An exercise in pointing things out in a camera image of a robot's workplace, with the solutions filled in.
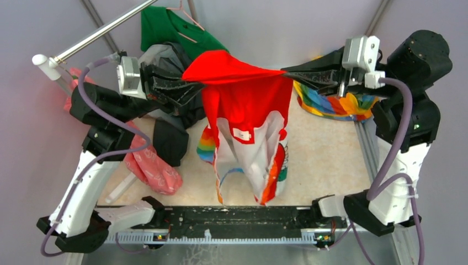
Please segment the red white cartoon jacket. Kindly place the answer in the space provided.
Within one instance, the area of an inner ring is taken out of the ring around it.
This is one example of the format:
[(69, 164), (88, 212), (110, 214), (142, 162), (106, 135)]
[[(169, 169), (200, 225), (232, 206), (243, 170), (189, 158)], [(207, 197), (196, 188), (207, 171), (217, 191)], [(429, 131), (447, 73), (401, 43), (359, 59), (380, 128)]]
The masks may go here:
[(206, 51), (183, 73), (201, 91), (214, 142), (217, 190), (243, 173), (260, 205), (282, 192), (288, 173), (288, 116), (293, 81), (283, 70), (250, 65), (224, 50)]

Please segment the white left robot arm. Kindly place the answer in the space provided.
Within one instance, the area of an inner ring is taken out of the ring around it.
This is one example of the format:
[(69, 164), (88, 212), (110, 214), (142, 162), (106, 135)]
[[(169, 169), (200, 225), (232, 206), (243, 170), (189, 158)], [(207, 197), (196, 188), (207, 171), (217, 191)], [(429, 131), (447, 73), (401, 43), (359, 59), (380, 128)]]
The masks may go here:
[[(75, 174), (61, 202), (48, 216), (37, 221), (44, 233), (41, 253), (49, 256), (46, 244), (55, 238), (59, 254), (91, 253), (97, 250), (110, 235), (136, 226), (161, 227), (165, 208), (155, 198), (146, 196), (134, 204), (98, 211), (95, 206), (110, 176), (124, 157), (149, 147), (147, 135), (129, 122), (161, 105), (160, 96), (186, 102), (201, 91), (199, 82), (187, 82), (181, 77), (164, 73), (153, 66), (138, 68), (138, 79), (149, 89), (142, 99), (124, 96), (85, 81), (87, 74), (110, 62), (105, 57), (89, 63), (78, 77), (73, 91), (70, 113), (90, 126), (82, 144)], [(143, 143), (131, 146), (135, 136)]]

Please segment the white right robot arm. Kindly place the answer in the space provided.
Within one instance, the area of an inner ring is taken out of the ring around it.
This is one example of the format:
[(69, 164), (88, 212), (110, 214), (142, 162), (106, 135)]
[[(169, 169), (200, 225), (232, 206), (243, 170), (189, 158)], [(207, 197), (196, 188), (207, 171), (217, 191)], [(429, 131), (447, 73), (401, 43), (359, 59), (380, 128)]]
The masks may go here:
[(416, 187), (441, 120), (426, 91), (452, 70), (450, 49), (441, 34), (417, 30), (381, 63), (379, 44), (375, 36), (351, 38), (319, 59), (284, 68), (286, 77), (320, 95), (377, 98), (370, 109), (381, 155), (377, 174), (367, 190), (315, 199), (317, 227), (340, 216), (382, 236), (396, 225), (421, 224)]

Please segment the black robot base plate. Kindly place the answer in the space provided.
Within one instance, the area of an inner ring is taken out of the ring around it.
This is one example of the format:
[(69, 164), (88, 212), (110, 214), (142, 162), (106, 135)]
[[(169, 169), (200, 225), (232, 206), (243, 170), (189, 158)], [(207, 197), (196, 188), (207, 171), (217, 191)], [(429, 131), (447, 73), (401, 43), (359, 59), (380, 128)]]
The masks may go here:
[(304, 230), (344, 229), (340, 217), (317, 219), (308, 206), (172, 206), (136, 229), (169, 229), (170, 239), (298, 239)]

